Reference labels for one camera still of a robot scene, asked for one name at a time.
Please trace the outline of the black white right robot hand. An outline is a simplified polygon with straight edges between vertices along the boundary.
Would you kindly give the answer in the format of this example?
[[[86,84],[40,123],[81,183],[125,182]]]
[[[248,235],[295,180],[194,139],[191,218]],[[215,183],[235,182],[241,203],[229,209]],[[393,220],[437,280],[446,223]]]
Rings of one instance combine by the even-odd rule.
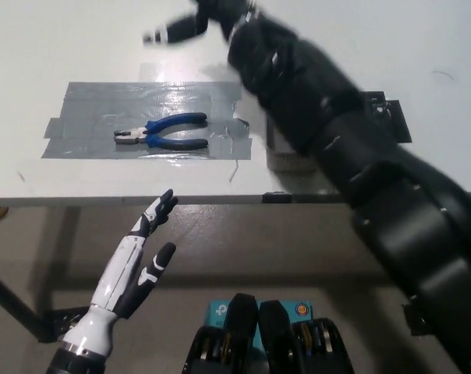
[[[229,41],[236,25],[255,11],[254,1],[213,0],[196,1],[197,11],[159,26],[156,30],[142,36],[144,46],[159,44],[178,44],[206,33],[209,22],[215,21],[222,35]]]

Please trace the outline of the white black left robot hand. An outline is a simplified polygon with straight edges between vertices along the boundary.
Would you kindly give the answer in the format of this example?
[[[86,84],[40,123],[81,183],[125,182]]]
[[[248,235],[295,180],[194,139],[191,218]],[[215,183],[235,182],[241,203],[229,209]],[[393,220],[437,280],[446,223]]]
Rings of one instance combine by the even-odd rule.
[[[175,244],[168,242],[143,266],[143,247],[177,203],[178,198],[169,189],[140,215],[108,261],[91,299],[90,312],[128,319],[141,306],[176,251]]]

